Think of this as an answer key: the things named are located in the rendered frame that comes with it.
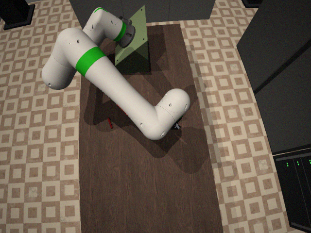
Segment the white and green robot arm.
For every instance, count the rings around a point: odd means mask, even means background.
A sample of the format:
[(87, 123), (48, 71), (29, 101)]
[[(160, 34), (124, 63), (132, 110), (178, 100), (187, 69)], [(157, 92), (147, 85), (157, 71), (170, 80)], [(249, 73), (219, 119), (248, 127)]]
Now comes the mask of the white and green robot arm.
[(188, 111), (190, 97), (175, 88), (152, 106), (103, 53), (99, 46), (105, 38), (122, 48), (132, 42), (136, 29), (131, 24), (130, 19), (96, 8), (83, 30), (67, 28), (58, 35), (41, 76), (46, 86), (61, 90), (70, 85), (78, 71), (117, 104), (148, 139), (159, 140)]

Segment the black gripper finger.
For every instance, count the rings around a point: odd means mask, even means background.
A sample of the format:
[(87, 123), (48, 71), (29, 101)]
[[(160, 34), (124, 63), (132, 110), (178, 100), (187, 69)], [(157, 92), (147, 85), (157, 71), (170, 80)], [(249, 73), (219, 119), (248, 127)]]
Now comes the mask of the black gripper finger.
[(178, 130), (179, 128), (181, 128), (181, 126), (179, 126), (177, 123), (176, 123), (176, 126), (171, 127), (172, 130)]

